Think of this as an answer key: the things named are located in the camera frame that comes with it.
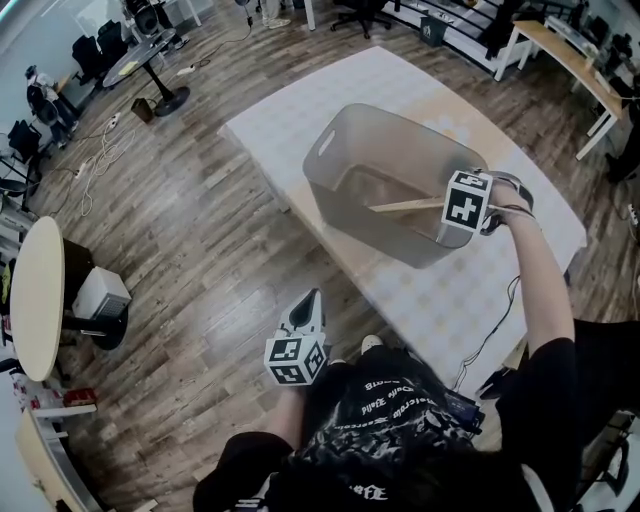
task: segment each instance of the red object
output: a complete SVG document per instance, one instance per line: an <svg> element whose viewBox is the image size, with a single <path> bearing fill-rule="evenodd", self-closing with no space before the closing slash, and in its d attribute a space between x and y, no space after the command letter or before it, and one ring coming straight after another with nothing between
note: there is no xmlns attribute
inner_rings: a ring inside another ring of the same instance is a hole
<svg viewBox="0 0 640 512"><path fill-rule="evenodd" d="M64 394L62 402L65 407L75 407L78 405L91 405L96 403L96 394L91 388L72 389Z"/></svg>

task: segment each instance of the beige tabletop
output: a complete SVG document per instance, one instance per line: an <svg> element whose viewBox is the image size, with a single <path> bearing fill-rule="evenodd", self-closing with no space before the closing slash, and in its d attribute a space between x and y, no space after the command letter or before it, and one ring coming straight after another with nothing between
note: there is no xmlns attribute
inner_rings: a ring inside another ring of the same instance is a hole
<svg viewBox="0 0 640 512"><path fill-rule="evenodd" d="M51 217L36 222L22 244L11 284L11 328L20 364L45 380L56 360L64 299L64 246Z"/></svg>
<svg viewBox="0 0 640 512"><path fill-rule="evenodd" d="M580 80L614 117L617 119L622 117L621 100L612 96L600 85L593 69L586 69L587 60L584 56L537 21L515 21L513 24L523 35L540 46Z"/></svg>
<svg viewBox="0 0 640 512"><path fill-rule="evenodd" d="M54 507L57 501L63 500L73 512L85 512L86 508L52 456L37 421L33 413L25 409L16 432L18 451L34 478L34 487L38 487Z"/></svg>

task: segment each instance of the bin handle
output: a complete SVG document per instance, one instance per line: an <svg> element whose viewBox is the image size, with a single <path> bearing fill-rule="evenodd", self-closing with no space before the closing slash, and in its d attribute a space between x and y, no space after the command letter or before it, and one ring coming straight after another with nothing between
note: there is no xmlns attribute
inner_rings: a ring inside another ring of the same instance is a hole
<svg viewBox="0 0 640 512"><path fill-rule="evenodd" d="M331 130L331 132L329 133L329 135L327 135L327 138L324 140L324 142L320 144L320 147L318 148L318 156L322 156L322 153L326 151L326 149L329 147L329 144L331 144L331 141L334 139L335 136L336 136L336 131Z"/></svg>

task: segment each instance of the backpack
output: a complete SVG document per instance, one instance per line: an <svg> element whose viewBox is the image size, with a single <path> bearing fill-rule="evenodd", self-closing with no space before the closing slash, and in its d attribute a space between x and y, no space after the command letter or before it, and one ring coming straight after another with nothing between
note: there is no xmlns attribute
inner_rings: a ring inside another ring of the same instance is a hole
<svg viewBox="0 0 640 512"><path fill-rule="evenodd" d="M34 112L38 112L45 102L44 92L37 84L31 84L27 87L27 102Z"/></svg>

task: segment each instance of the trash can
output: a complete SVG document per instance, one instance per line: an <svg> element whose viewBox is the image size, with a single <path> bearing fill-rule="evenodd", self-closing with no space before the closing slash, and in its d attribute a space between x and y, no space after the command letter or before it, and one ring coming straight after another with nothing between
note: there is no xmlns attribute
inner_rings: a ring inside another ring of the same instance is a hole
<svg viewBox="0 0 640 512"><path fill-rule="evenodd" d="M137 115L146 124L149 124L153 120L153 110L149 106L149 103L144 98L136 98L131 105L131 112Z"/></svg>
<svg viewBox="0 0 640 512"><path fill-rule="evenodd" d="M443 225L441 209L397 218L369 207L444 197L455 171L475 167L487 168L475 151L360 103L338 112L303 163L328 224L414 268L425 268L463 247L472 233Z"/></svg>
<svg viewBox="0 0 640 512"><path fill-rule="evenodd" d="M425 16L420 20L420 39L429 46L442 46L442 40L444 39L446 30L447 24L433 16Z"/></svg>

